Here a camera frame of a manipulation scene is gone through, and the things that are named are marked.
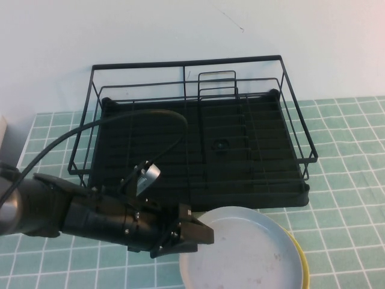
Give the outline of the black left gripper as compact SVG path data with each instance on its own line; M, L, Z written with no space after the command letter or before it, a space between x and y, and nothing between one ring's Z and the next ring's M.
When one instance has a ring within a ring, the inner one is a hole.
M193 253L198 244L213 244L214 230L192 218L185 204L144 204L127 216L125 246L130 252L148 252L152 259L164 255Z

